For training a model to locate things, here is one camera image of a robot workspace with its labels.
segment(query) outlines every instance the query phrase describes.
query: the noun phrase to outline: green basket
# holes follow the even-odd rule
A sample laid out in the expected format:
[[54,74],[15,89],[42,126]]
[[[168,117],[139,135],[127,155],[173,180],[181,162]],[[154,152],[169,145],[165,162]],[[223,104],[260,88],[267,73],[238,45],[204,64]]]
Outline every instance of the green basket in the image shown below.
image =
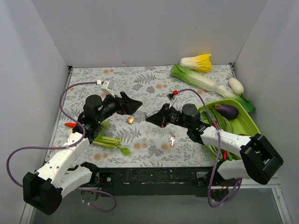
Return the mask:
[[[210,106],[212,104],[226,104],[226,105],[234,106],[235,108],[238,109],[239,111],[238,117],[234,120],[229,121],[234,128],[233,134],[245,134],[248,136],[254,136],[256,133],[261,133],[260,130],[257,128],[256,124],[254,123],[254,121],[246,112],[246,110],[236,100],[222,99],[222,100],[217,100],[217,101],[207,103],[206,105]],[[199,107],[197,110],[200,111],[202,109],[204,109],[204,106]],[[212,147],[211,146],[207,146],[207,147],[210,150],[211,155],[215,159],[216,157],[212,153]]]

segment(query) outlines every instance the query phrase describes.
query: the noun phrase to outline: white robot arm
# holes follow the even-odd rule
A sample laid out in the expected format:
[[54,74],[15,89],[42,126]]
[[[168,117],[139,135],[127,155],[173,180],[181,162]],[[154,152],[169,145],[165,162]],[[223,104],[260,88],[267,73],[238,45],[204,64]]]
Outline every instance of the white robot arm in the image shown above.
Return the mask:
[[93,142],[101,131],[101,122],[114,113],[132,115],[142,105],[142,102],[129,98],[120,92],[121,98],[112,92],[113,80],[105,80],[101,84],[106,93],[102,101],[98,95],[89,96],[78,117],[82,127],[76,125],[65,142],[66,149],[57,152],[43,167],[35,173],[28,172],[23,178],[24,201],[38,208],[47,215],[52,214],[60,205],[61,200],[77,187],[89,183],[93,179],[95,169],[90,164],[81,164],[74,171],[66,171],[76,158]]
[[[188,128],[189,138],[202,145],[218,146],[218,131],[215,127],[200,121],[200,113],[194,104],[185,104],[177,111],[171,104],[164,104],[161,110],[146,118],[159,127],[174,124]],[[223,179],[252,178],[260,184],[267,184],[284,163],[281,156],[261,134],[253,137],[241,136],[220,130],[221,149],[242,158],[239,161],[223,162],[217,172]]]

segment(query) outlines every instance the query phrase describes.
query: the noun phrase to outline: patterned mat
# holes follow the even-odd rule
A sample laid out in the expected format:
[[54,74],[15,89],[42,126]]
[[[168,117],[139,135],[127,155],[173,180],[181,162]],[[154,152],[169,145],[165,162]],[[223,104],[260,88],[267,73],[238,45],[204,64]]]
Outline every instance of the patterned mat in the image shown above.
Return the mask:
[[[215,91],[207,92],[170,76],[172,66],[155,67],[117,67],[117,68],[77,68],[73,70],[70,85],[78,82],[104,80],[111,78],[115,81],[114,94],[124,91],[130,98],[143,102],[142,107],[134,114],[133,124],[126,122],[128,115],[114,114],[109,121],[111,127],[105,136],[122,138],[122,146],[131,150],[131,156],[122,155],[119,149],[103,148],[91,145],[72,164],[75,167],[85,161],[96,164],[98,167],[188,167],[211,166],[214,163],[208,149],[198,143],[192,142],[186,135],[186,129],[168,125],[159,128],[145,122],[145,115],[152,115],[160,110],[164,103],[169,103],[166,94],[168,91],[193,88],[200,93],[205,102],[222,99]],[[229,65],[214,65],[211,72],[205,76],[214,80],[217,85],[228,87],[228,79],[232,71]],[[69,115],[76,118],[83,110],[85,99],[92,94],[105,94],[96,85],[83,85],[71,88],[65,98],[64,108]],[[200,106],[202,103],[191,92],[179,95],[174,107],[181,109],[186,103]],[[54,146],[63,145],[67,139],[67,128],[64,124],[69,120],[61,115],[55,133]],[[171,146],[167,142],[174,133],[176,140]],[[48,161],[55,150],[47,152]]]

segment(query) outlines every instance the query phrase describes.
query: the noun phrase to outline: white panel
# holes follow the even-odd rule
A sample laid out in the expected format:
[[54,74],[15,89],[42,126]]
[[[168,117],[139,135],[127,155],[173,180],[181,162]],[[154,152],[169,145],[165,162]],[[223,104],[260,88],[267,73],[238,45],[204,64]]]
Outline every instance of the white panel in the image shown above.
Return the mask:
[[32,2],[67,65],[122,65],[105,0]]
[[[67,67],[29,0],[0,0],[0,223],[19,223],[22,188],[8,177],[8,155],[22,146],[45,146],[50,139]],[[13,176],[39,168],[45,151],[19,152]]]
[[111,0],[126,65],[235,62],[266,0]]
[[[199,188],[198,194],[206,195],[206,189]],[[192,195],[118,196],[117,201],[112,213],[101,213],[82,203],[80,192],[74,191],[54,214],[36,211],[31,224],[93,224],[99,219],[98,223],[104,224],[282,223],[271,189],[241,189],[231,202],[216,209],[209,206],[206,198]],[[109,197],[101,197],[95,203],[105,208],[113,206]]]
[[236,61],[256,106],[253,118],[283,157],[278,171],[293,223],[299,223],[299,2],[267,2]]
[[68,65],[235,62],[267,0],[32,0]]

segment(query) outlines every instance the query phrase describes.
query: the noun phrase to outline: bok choy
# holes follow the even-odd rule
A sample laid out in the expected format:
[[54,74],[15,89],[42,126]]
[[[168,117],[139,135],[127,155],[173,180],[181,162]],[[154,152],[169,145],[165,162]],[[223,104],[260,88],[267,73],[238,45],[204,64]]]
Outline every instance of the bok choy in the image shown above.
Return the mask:
[[204,77],[199,72],[192,71],[177,64],[172,67],[171,75],[206,91],[213,91],[216,86],[215,81]]
[[128,148],[124,148],[124,147],[120,146],[122,139],[110,138],[110,137],[104,136],[104,131],[109,126],[110,126],[109,121],[103,121],[101,123],[102,130],[100,131],[98,136],[93,141],[93,144],[97,145],[97,146],[103,146],[106,148],[118,148],[121,150],[121,153],[123,155],[131,155],[131,151]]

